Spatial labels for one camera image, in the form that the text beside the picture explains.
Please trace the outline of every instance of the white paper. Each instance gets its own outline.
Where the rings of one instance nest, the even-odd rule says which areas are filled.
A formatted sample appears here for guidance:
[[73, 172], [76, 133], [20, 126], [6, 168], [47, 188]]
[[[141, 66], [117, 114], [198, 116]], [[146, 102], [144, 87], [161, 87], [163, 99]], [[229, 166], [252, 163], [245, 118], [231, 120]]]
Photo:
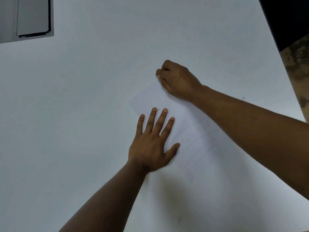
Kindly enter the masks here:
[[159, 82], [146, 87], [128, 103], [138, 116], [145, 114], [144, 130], [153, 107], [158, 109], [155, 121], [163, 108], [168, 109], [164, 127], [170, 117], [175, 117], [172, 132], [164, 149], [168, 150], [173, 144], [180, 143], [180, 148], [172, 162], [180, 167], [190, 181], [212, 164], [220, 151], [220, 146], [227, 138], [206, 114], [191, 103], [169, 95]]

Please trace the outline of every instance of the hand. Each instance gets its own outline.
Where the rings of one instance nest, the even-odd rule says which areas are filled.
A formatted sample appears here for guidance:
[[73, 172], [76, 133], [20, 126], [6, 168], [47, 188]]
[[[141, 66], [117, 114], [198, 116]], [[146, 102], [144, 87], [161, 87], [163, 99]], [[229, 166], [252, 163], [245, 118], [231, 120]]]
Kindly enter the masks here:
[[157, 109], [154, 107], [150, 113], [144, 133], [142, 132], [142, 126], [145, 116], [142, 114], [139, 117], [136, 135], [129, 149], [128, 161], [136, 160], [142, 165], [147, 173], [166, 166], [176, 155], [180, 145], [179, 143], [176, 143], [171, 149], [164, 153], [164, 144], [172, 130], [175, 118], [170, 118], [160, 136], [159, 133], [163, 127], [168, 110], [166, 108], [162, 110], [162, 113], [153, 129], [156, 113]]
[[169, 94], [187, 101], [202, 87], [186, 67], [169, 60], [156, 71], [156, 76]]

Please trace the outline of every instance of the gray laptop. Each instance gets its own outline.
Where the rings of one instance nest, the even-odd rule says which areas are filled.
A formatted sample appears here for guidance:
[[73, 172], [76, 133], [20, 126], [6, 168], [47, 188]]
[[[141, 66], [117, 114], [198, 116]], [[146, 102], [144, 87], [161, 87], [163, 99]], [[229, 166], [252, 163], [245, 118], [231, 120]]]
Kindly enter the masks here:
[[0, 43], [53, 35], [52, 0], [0, 0]]

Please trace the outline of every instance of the white table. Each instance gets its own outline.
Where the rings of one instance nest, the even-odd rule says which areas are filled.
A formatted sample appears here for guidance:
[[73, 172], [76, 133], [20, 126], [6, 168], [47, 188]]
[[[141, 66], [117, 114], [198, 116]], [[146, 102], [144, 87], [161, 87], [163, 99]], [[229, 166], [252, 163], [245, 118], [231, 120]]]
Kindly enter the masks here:
[[[54, 0], [54, 24], [52, 38], [0, 45], [1, 231], [59, 230], [125, 164], [127, 101], [165, 59], [304, 120], [258, 0]], [[149, 174], [126, 231], [302, 231], [308, 215], [306, 199], [231, 150], [194, 183], [174, 165]]]

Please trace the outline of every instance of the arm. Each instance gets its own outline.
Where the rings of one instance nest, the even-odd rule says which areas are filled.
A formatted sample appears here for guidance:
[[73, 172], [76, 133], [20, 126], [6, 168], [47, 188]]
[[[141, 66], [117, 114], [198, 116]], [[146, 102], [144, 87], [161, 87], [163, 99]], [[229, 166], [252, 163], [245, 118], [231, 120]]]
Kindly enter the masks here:
[[153, 129], [157, 113], [157, 109], [153, 108], [144, 133], [142, 125], [145, 116], [140, 116], [125, 166], [75, 213], [60, 232], [124, 230], [145, 176], [166, 166], [179, 147], [178, 143], [174, 144], [164, 153], [164, 144], [175, 120], [172, 117], [159, 136], [167, 112], [166, 108], [163, 109]]
[[252, 158], [309, 199], [308, 124], [203, 86], [171, 61], [156, 75], [170, 94], [201, 109]]

